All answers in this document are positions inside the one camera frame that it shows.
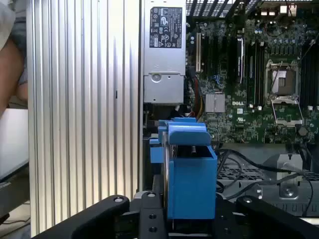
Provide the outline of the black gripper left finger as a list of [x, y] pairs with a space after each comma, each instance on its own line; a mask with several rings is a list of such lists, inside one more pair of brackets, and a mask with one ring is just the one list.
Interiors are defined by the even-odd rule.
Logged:
[[122, 195], [110, 196], [36, 235], [37, 239], [165, 239], [164, 211], [157, 192], [138, 199], [139, 208]]

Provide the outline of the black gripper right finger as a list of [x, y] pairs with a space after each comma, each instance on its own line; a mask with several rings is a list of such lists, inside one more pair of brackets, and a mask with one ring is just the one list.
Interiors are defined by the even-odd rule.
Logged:
[[216, 195], [215, 239], [317, 239], [319, 228], [253, 196]]

